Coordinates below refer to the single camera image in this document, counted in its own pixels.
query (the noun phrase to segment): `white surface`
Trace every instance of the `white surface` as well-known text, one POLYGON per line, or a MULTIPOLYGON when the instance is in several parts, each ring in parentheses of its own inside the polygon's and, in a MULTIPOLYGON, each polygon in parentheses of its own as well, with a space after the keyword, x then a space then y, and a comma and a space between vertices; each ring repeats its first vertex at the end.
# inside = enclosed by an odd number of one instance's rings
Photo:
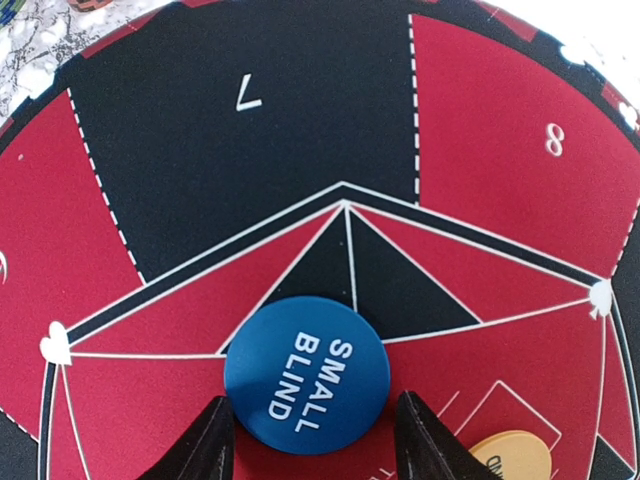
MULTIPOLYGON (((92 13, 72 11, 66 0, 27 0, 0 30, 0 125, 25 98, 36 98, 55 69, 99 38, 171 0, 114 0, 92 13)), ((640 108, 637 0, 489 0, 568 46, 640 108)), ((628 118, 633 112, 625 111, 628 118)))

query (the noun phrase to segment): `red and black pattern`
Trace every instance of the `red and black pattern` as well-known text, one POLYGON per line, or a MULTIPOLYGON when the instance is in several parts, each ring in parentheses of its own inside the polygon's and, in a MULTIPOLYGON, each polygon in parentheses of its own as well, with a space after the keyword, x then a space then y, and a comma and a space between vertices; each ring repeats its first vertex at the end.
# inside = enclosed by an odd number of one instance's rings
POLYGON ((321 459, 238 430, 236 478, 392 472, 404 389, 466 447, 527 429, 555 480, 629 478, 640 141, 604 79, 472 2, 274 1, 153 12, 67 63, 0 137, 0 304, 19 319, 0 383, 20 385, 0 406, 39 441, 0 422, 19 446, 0 473, 135 478, 224 393, 244 319, 315 294, 386 342, 393 401, 321 459), (263 105, 239 112, 247 73, 263 105), (603 279, 616 301, 593 320, 603 279), (220 357, 74 358, 84 465, 61 368, 37 350, 53 320, 75 353, 220 357))

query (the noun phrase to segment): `black pointed tip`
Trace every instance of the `black pointed tip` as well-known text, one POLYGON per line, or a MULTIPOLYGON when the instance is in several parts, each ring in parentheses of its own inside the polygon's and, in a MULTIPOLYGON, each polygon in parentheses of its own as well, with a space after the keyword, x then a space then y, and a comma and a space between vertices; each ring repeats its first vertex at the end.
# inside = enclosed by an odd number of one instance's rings
POLYGON ((400 395, 394 434, 398 480, 499 480, 415 392, 400 395))
POLYGON ((232 480, 233 410, 215 397, 176 443, 138 480, 232 480))

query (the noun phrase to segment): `blue button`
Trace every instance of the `blue button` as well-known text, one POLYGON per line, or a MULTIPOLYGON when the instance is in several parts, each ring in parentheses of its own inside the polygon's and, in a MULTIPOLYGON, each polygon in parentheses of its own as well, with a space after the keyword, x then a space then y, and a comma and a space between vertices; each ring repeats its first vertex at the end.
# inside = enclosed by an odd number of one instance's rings
POLYGON ((373 426, 391 371, 364 318, 332 300, 294 297, 262 308, 238 331, 224 381, 238 420, 258 440, 319 455, 373 426))

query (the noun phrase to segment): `yellow button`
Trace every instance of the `yellow button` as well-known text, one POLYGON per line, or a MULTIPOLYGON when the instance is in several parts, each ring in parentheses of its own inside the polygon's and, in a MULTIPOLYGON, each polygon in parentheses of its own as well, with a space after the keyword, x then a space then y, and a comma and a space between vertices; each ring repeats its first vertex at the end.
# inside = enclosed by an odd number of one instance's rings
POLYGON ((549 480, 551 452, 529 432, 498 433, 471 449, 471 454, 504 480, 549 480))

